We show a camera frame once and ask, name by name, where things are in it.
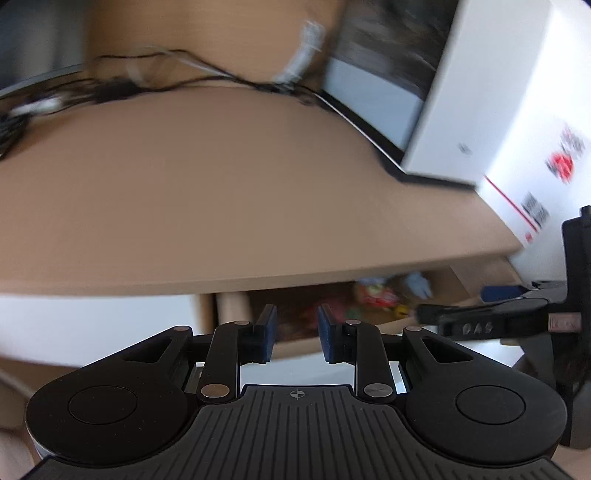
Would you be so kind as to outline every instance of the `black monitor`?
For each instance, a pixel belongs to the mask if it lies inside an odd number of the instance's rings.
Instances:
[[[89,0],[0,0],[0,98],[83,69]]]
[[[396,162],[407,149],[458,0],[349,0],[323,97]]]

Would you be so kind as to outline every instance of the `black cable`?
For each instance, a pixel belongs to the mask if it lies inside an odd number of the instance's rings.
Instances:
[[[184,48],[170,48],[170,49],[167,49],[167,51],[154,51],[152,53],[142,53],[142,54],[138,54],[138,55],[111,55],[111,54],[98,55],[97,57],[94,58],[93,61],[150,59],[150,58],[154,58],[154,57],[170,57],[170,54],[168,52],[183,53],[186,56],[190,57],[191,59],[198,61],[199,63],[202,63],[206,67],[210,67],[211,69],[217,70],[217,71],[219,71],[225,75],[228,75],[230,77],[236,77],[236,75],[228,72],[227,70],[221,69],[217,65],[214,65],[213,63],[208,62],[207,60],[204,60],[203,58],[199,57],[198,55],[196,55],[192,51],[185,50]]]
[[[220,81],[220,80],[225,80],[227,82],[234,82],[235,81],[234,78],[226,77],[224,75],[208,75],[205,77],[195,77],[195,78],[188,79],[188,80],[181,80],[180,82],[176,82],[171,85],[164,86],[164,87],[152,87],[152,88],[148,87],[148,88],[144,88],[144,91],[151,92],[151,93],[171,92],[172,90],[177,90],[182,87],[196,85],[201,82],[212,82],[212,81]]]
[[[52,90],[58,90],[62,87],[66,87],[68,85],[74,85],[76,83],[82,83],[82,82],[91,82],[91,83],[99,83],[99,81],[95,78],[84,78],[84,79],[75,79],[75,80],[70,80],[69,82],[63,82],[63,83],[59,83],[57,85],[54,85],[53,87],[47,89],[47,91],[52,91]]]
[[[306,85],[303,85],[301,83],[296,83],[293,85],[293,87],[294,87],[294,90],[300,88],[302,90],[305,90],[306,93],[309,93],[311,95],[318,95],[318,92],[316,92],[316,90],[314,90],[310,87],[307,87]]]
[[[69,103],[68,105],[60,108],[59,110],[56,110],[55,112],[36,113],[35,116],[50,116],[50,115],[55,115],[56,113],[63,112],[64,110],[68,110],[69,108],[72,108],[73,106],[76,106],[76,105],[82,105],[83,103],[86,103],[86,102]]]

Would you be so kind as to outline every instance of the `white wall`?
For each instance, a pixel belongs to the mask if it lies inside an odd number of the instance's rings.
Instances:
[[[176,325],[209,333],[199,298],[0,295],[0,355],[80,367]]]
[[[523,103],[489,177],[514,175],[514,165],[527,158],[527,145],[536,142],[541,115],[555,116],[591,138],[591,7],[583,0],[552,0],[555,9],[547,37]],[[533,245],[512,262],[525,281],[536,278],[564,279],[560,225],[591,204],[589,162],[573,180],[567,197]]]

